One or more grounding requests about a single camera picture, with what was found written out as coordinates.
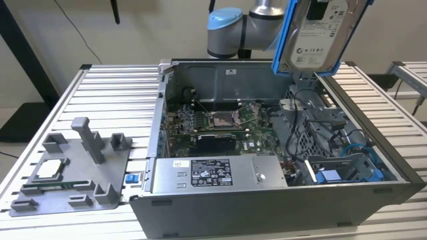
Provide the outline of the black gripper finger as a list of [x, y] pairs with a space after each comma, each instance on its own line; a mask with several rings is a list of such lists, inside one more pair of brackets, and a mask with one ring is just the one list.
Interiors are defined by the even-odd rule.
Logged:
[[329, 4], [329, 0], [311, 0], [307, 9], [306, 19], [309, 21], [321, 21], [325, 18]]

